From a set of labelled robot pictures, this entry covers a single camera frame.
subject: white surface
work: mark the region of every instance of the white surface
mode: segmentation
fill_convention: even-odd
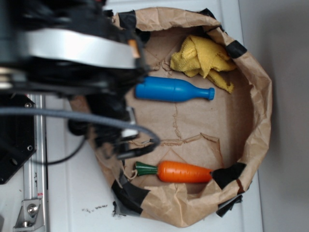
[[[18,172],[6,183],[0,185],[0,215],[4,218],[2,232],[13,231],[24,199],[24,170]]]
[[[195,1],[109,1],[106,9],[114,12],[131,11],[150,6],[167,6],[201,11],[209,8],[226,31],[242,42],[237,0]],[[48,108],[70,109],[66,101],[48,98]],[[81,138],[67,132],[65,120],[47,119],[47,153],[49,159],[60,159],[75,149]],[[220,218],[212,214],[182,231],[262,232],[258,178],[254,177],[242,204]],[[86,145],[72,160],[49,168],[49,207],[51,231],[178,231],[168,224],[131,216],[112,217],[114,199],[103,177],[93,151]]]
[[[240,0],[245,46],[274,84],[272,135],[260,170],[265,232],[309,231],[309,1]]]

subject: blue bottle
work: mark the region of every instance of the blue bottle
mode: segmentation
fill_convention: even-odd
[[[135,96],[141,99],[184,102],[192,98],[214,98],[214,88],[197,88],[187,81],[148,76],[135,88]]]

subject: brown paper bag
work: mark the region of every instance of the brown paper bag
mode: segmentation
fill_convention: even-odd
[[[177,227],[187,227],[239,200],[263,160],[269,144],[272,107],[271,80],[254,57],[229,37],[213,15],[172,9],[147,8],[117,14],[114,23],[124,29],[137,28],[150,34],[145,55],[151,76],[178,78],[200,88],[216,90],[212,101],[193,99],[182,103],[137,100],[134,90],[127,95],[135,108],[137,123],[162,140],[154,152],[127,159],[105,160],[96,156],[115,195],[122,214],[152,218]],[[226,48],[238,68],[220,75],[235,85],[229,94],[197,75],[186,77],[169,67],[171,55],[178,52],[188,35],[209,36]],[[71,102],[72,108],[87,111],[82,98]],[[132,147],[147,145],[147,136],[131,141]],[[135,161],[156,166],[162,160],[187,162],[216,170],[205,184],[161,182],[155,175],[136,177],[129,182]]]

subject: yellow rag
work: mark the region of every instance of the yellow rag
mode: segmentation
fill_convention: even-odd
[[[220,71],[231,71],[235,63],[227,55],[226,50],[214,41],[189,35],[183,42],[179,52],[172,55],[170,67],[184,72],[189,77],[200,74],[213,82],[217,87],[232,93],[234,85],[219,75]]]

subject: orange carrot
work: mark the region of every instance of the orange carrot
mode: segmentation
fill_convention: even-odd
[[[202,183],[209,182],[212,170],[192,164],[173,161],[163,161],[157,167],[136,162],[138,175],[157,174],[164,182],[175,183]]]

